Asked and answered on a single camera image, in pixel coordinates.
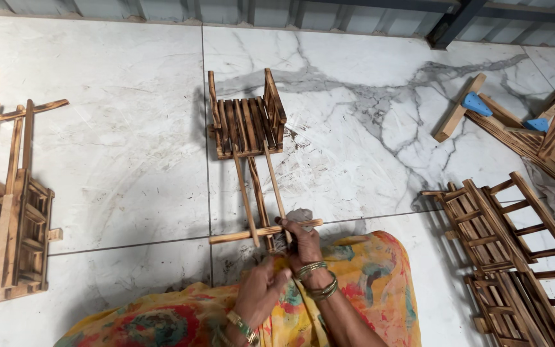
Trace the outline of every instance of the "hand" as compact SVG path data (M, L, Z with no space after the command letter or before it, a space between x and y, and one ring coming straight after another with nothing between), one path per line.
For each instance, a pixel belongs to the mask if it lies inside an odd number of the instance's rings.
M273 257L267 257L241 283L233 310L250 328L256 329L271 314L291 276L290 269L283 269L274 275Z

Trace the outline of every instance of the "bangle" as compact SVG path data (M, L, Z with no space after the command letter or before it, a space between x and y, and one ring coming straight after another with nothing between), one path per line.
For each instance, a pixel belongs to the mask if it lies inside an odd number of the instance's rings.
M333 282L331 282L331 284L328 285L326 288L324 289L306 288L305 289L305 292L308 294L308 296L312 298L312 300L314 301L327 300L329 296L333 295L333 293L335 293L335 290L337 290L337 277L335 276L335 273L333 273L332 271L329 271L329 273L333 276Z
M327 269L327 263L325 263L324 261L317 261L311 264L307 264L304 267L302 267L301 270L299 270L299 272L297 272L297 279L300 281L303 281L305 275L307 275L308 273L316 269L320 269L321 267L324 267L325 269Z
M230 312L228 312L228 314L226 315L226 318L228 318L228 320L231 323L233 323L239 329L239 331L245 336L247 343L257 344L260 341L260 338L258 337L258 333L256 332L256 330L252 330L250 326L247 325L243 321L243 319L241 319L241 316L238 315L234 310L231 310Z

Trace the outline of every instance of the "white marble floor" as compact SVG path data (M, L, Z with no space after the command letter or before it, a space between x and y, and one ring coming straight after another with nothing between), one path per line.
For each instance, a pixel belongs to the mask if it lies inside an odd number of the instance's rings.
M246 220L234 162L217 161L205 139L204 76L215 72L219 98L257 96L265 67L289 117L284 152L272 156L284 206L323 218L324 243L395 235L409 252L424 344L489 345L472 326L466 259L442 236L443 212L418 192L527 173L469 120L442 144L430 134L479 72L482 92L514 114L539 112L555 89L555 49L430 51L407 38L0 17L5 110L70 100L36 116L33 142L33 175L57 193L51 224L65 237L50 247L49 291L0 303L0 346L51 345L88 314L171 285L235 283L258 261L249 241L207 241ZM11 122L0 123L0 181L10 136ZM257 165L274 215L266 164Z

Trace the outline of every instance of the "metal wall panel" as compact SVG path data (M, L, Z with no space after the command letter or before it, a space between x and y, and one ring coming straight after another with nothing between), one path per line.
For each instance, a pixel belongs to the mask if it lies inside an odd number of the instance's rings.
M490 0L494 3L555 9L555 0ZM76 12L95 19L204 23L391 36L426 36L441 13L382 9L300 0L0 0L0 10L19 15L66 15ZM475 17L458 40L555 46L555 23Z

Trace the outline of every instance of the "dark metal beam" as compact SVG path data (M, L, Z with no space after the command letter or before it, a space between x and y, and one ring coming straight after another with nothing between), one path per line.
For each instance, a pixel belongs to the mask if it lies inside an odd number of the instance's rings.
M312 2L435 13L455 13L459 8L457 0L312 0Z
M487 3L479 10L477 16L555 23L555 9L536 6Z
M458 12L444 14L434 29L427 35L430 46L434 49L446 49L486 2L487 0L462 0L462 6Z

